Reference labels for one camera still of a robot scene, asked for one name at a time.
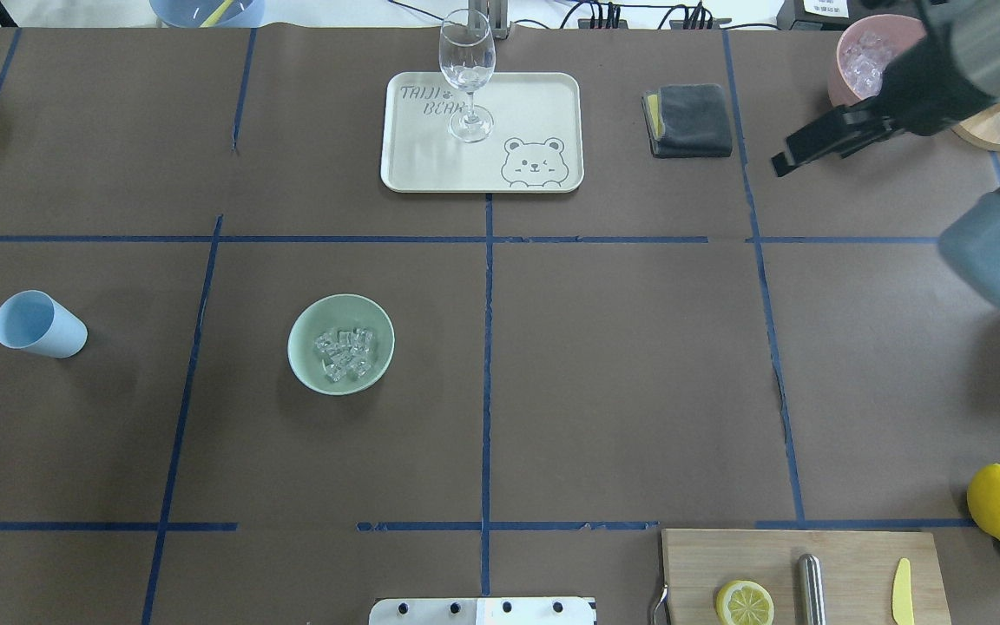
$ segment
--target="gray cloth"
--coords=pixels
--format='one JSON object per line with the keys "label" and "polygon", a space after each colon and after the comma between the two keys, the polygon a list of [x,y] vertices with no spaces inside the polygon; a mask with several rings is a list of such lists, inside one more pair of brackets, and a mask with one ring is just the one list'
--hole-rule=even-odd
{"label": "gray cloth", "polygon": [[[658,158],[727,157],[731,155],[731,128],[727,99],[719,84],[669,84],[658,88],[659,110],[650,111],[643,94],[650,151]],[[651,118],[659,115],[662,138],[655,137]]]}

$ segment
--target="wine glass stem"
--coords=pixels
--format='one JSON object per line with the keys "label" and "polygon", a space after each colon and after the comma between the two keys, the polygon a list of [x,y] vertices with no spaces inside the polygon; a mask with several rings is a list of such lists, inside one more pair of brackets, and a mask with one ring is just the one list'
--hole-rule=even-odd
{"label": "wine glass stem", "polygon": [[469,110],[465,111],[465,121],[468,123],[477,123],[477,111],[473,109],[473,92],[469,92]]}

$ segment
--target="black box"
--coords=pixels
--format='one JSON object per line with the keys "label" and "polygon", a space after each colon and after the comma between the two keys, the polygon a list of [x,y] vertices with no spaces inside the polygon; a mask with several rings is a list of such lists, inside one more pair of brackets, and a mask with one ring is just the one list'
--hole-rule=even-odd
{"label": "black box", "polygon": [[[806,4],[830,5],[846,2],[847,17],[818,16],[805,11]],[[782,30],[844,30],[865,16],[877,13],[898,13],[901,16],[918,16],[915,3],[897,3],[888,9],[867,9],[859,0],[786,0],[778,11],[778,28]]]}

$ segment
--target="white metal plate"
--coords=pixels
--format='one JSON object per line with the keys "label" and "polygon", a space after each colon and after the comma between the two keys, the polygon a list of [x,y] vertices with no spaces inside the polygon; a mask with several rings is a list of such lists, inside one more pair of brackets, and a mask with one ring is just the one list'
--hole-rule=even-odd
{"label": "white metal plate", "polygon": [[595,625],[595,606],[584,597],[381,600],[369,610],[369,625]]}
{"label": "white metal plate", "polygon": [[447,124],[467,95],[437,71],[393,76],[381,181],[401,193],[563,194],[580,185],[581,98],[573,76],[497,72],[475,98],[496,126],[488,139],[464,143]]}

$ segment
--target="green bowl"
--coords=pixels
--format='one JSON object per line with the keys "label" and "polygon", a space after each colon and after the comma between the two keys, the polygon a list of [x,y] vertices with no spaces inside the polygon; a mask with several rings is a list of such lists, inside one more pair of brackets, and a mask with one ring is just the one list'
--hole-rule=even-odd
{"label": "green bowl", "polygon": [[[322,353],[314,349],[314,340],[322,332],[352,331],[354,328],[372,329],[372,369],[360,378],[348,373],[341,380],[331,381],[326,376]],[[288,364],[295,377],[311,391],[323,395],[349,395],[364,391],[385,375],[394,349],[396,333],[392,331],[392,320],[385,309],[368,297],[341,293],[314,302],[295,320],[288,335]]]}

